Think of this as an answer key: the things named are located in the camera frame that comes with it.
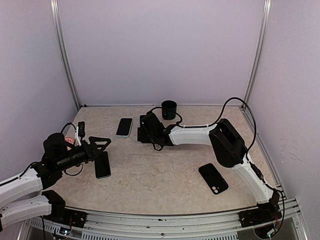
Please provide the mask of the black phone green edge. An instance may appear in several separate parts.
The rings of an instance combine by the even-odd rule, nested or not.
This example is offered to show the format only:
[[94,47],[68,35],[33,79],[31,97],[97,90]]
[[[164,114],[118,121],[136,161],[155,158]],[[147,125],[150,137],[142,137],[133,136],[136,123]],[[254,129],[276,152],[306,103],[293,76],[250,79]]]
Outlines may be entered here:
[[95,177],[103,179],[111,176],[111,168],[109,163],[109,155],[107,151],[102,152],[94,160]]

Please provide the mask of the black phone case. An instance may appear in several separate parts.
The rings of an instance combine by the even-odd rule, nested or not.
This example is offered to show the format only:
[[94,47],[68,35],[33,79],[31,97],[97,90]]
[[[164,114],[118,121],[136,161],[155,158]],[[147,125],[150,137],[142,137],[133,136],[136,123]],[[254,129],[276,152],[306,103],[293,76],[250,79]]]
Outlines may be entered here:
[[207,163],[198,168],[198,172],[213,194],[218,195],[226,191],[229,185],[212,163]]

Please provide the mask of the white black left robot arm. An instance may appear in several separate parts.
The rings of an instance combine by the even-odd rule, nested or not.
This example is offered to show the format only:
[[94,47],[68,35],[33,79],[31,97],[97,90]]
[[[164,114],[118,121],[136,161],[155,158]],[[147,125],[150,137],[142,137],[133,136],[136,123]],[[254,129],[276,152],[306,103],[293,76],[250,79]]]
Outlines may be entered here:
[[65,200],[50,188],[72,167],[99,159],[111,139],[89,137],[74,145],[62,133],[51,134],[44,142],[41,161],[32,162],[22,173],[0,183],[0,228],[35,217],[63,223],[70,218]]

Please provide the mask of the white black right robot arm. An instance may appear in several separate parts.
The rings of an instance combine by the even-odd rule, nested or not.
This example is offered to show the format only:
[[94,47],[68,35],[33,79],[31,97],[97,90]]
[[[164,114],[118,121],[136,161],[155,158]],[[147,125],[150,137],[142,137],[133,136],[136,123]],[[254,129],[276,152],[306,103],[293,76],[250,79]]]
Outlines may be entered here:
[[280,212],[279,200],[283,194],[271,187],[261,170],[254,164],[244,139],[229,120],[221,115],[210,124],[182,125],[181,121],[164,126],[152,110],[140,119],[140,126],[146,132],[154,147],[180,145],[206,145],[213,148],[217,162],[234,171],[248,186],[256,202],[256,218],[266,222]]

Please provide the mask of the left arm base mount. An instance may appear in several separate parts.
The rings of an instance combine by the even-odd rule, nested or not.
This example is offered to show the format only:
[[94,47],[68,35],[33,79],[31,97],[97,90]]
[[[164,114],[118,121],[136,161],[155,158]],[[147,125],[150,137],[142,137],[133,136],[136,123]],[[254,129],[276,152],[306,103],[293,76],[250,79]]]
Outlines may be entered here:
[[84,211],[65,208],[62,212],[62,216],[53,216],[50,214],[45,215],[44,219],[69,227],[83,229],[87,220],[87,215],[88,214]]

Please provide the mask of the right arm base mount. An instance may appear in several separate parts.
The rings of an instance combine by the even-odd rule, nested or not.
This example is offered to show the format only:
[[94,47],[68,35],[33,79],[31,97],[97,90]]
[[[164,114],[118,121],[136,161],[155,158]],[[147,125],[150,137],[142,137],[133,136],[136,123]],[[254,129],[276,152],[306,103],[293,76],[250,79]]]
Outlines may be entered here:
[[276,219],[282,218],[282,213],[280,210],[271,212],[265,209],[249,209],[240,211],[238,213],[240,224],[242,228],[251,227],[255,225],[260,225],[268,222],[275,221]]

